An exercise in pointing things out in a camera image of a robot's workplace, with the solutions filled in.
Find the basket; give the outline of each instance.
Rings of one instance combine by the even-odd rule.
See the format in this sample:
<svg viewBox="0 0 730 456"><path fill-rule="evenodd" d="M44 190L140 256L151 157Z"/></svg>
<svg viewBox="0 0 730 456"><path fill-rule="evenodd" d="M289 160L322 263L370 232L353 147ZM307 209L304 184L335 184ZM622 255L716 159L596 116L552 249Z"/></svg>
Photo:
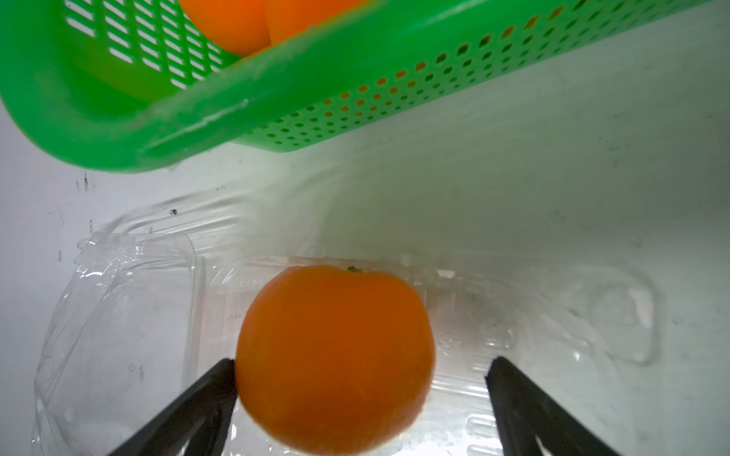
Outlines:
<svg viewBox="0 0 730 456"><path fill-rule="evenodd" d="M374 0L238 59L175 0L11 0L0 93L51 155L144 171L306 147L702 2Z"/></svg>

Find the basket hole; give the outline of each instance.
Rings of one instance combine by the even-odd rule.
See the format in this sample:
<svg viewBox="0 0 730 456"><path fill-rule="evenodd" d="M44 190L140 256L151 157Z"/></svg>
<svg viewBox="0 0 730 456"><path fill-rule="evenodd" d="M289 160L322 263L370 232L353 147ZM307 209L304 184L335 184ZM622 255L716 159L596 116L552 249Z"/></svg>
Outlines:
<svg viewBox="0 0 730 456"><path fill-rule="evenodd" d="M555 8L555 10L553 11L553 14L550 15L550 20L557 18L561 12L563 12L563 7Z"/></svg>

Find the orange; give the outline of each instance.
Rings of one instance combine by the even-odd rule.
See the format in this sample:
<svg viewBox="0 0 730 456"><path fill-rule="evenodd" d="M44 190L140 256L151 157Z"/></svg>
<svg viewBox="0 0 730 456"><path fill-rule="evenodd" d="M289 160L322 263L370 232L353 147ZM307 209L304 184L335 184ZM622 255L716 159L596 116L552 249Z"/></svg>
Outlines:
<svg viewBox="0 0 730 456"><path fill-rule="evenodd" d="M429 317L406 282L330 266L295 266L266 284L235 363L251 417L319 455L371 449L411 425L433 368Z"/></svg>
<svg viewBox="0 0 730 456"><path fill-rule="evenodd" d="M269 45L264 0L180 0L180 6L206 38L231 54Z"/></svg>
<svg viewBox="0 0 730 456"><path fill-rule="evenodd" d="M266 21L273 44L354 8L365 0L266 0Z"/></svg>

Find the orange in basket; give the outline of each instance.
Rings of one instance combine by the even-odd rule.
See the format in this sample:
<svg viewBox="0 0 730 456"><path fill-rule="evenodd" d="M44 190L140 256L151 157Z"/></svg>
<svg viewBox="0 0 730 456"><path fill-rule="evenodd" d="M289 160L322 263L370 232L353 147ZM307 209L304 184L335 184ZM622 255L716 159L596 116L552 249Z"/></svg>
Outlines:
<svg viewBox="0 0 730 456"><path fill-rule="evenodd" d="M264 0L180 0L180 6L206 38L231 54L269 45Z"/></svg>
<svg viewBox="0 0 730 456"><path fill-rule="evenodd" d="M365 0L266 0L266 21L273 44L354 8Z"/></svg>
<svg viewBox="0 0 730 456"><path fill-rule="evenodd" d="M330 266L269 282L236 352L248 413L278 441L319 455L371 449L407 428L433 368L429 317L406 282Z"/></svg>

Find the plastic clamshell container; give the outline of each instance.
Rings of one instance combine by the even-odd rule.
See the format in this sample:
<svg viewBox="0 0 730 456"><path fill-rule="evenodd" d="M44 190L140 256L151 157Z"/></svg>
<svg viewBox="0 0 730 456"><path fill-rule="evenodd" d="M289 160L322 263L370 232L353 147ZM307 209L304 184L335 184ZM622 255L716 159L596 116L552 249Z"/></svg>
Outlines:
<svg viewBox="0 0 730 456"><path fill-rule="evenodd" d="M652 388L661 305L646 278L484 252L389 252L240 235L236 192L122 216L80 243L36 374L35 456L106 455L224 357L258 291L289 266L386 271L429 313L437 362L414 425L370 455L500 455L484 374L508 357L624 456L661 454ZM169 207L175 207L171 215ZM238 405L226 454L294 455Z"/></svg>
<svg viewBox="0 0 730 456"><path fill-rule="evenodd" d="M144 171L296 150L702 2L374 0L238 60L174 0L5 1L0 94L51 155Z"/></svg>

